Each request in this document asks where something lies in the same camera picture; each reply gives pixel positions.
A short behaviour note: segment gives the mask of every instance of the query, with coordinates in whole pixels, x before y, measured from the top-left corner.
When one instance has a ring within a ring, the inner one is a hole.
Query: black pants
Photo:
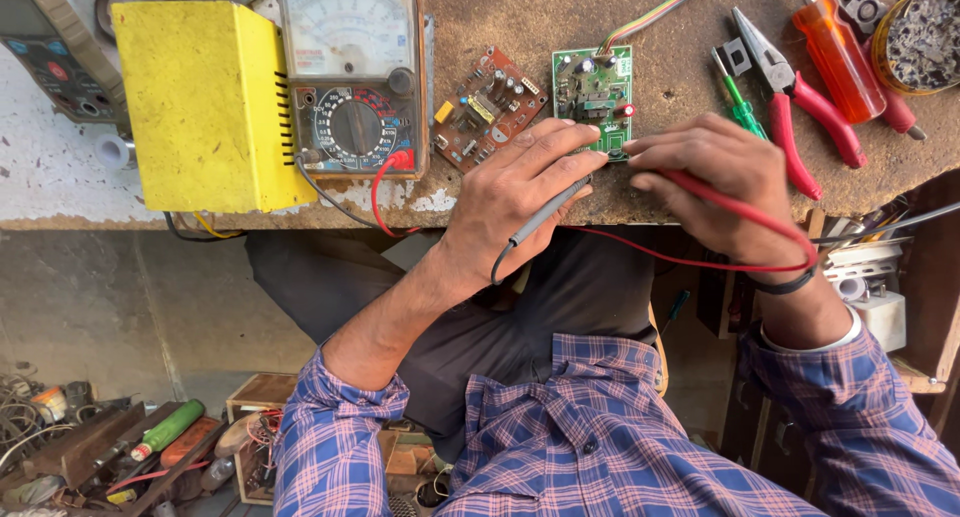
[[[652,244],[652,227],[603,228]],[[252,230],[246,253],[256,282],[318,345],[403,277],[365,243],[322,231]],[[619,241],[557,228],[512,310],[466,301],[416,339],[397,368],[410,389],[405,416],[424,427],[441,459],[455,462],[471,375],[508,386],[545,382],[554,333],[653,342],[653,268],[652,256]]]

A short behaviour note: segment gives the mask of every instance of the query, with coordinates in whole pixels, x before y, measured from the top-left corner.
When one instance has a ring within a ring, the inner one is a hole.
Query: green circuit board
[[[599,127],[600,139],[580,151],[606,152],[614,163],[628,158],[620,146],[630,140],[634,72],[632,46],[611,51],[612,57],[596,56],[596,48],[553,53],[553,116]]]

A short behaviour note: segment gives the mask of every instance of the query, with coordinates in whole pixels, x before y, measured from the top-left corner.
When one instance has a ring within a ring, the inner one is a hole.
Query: person
[[[435,515],[814,515],[764,477],[690,442],[654,389],[652,259],[558,228],[585,185],[498,276],[532,262],[515,307],[471,301],[507,239],[551,197],[603,167],[570,153],[599,131],[546,119],[463,176],[442,239],[405,275],[348,239],[251,232],[258,283],[318,349],[284,408],[273,512],[389,515],[377,433],[402,416],[453,463]],[[715,115],[624,145],[633,188],[690,235],[751,266],[797,266],[796,243],[690,195],[682,169],[793,225],[785,160]],[[596,187],[608,189],[606,185]],[[618,236],[650,244],[645,229]],[[804,431],[834,515],[960,514],[960,470],[877,340],[820,272],[754,273],[764,319],[740,368]]]

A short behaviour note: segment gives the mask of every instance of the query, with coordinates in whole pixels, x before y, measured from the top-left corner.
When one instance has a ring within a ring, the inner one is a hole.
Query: brown circuit board
[[[549,98],[489,46],[434,114],[434,152],[467,173],[526,129]]]

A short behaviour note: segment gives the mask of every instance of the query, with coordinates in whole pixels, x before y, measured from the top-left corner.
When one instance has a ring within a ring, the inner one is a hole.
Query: plaid shirt
[[[954,457],[870,334],[781,353],[754,330],[740,349],[741,370],[806,432],[830,514],[960,514]],[[434,515],[822,514],[690,443],[654,390],[659,361],[627,339],[557,334],[546,384],[473,376],[466,448]],[[398,376],[381,391],[344,384],[318,350],[285,408],[273,513],[390,515],[377,432],[408,397]]]

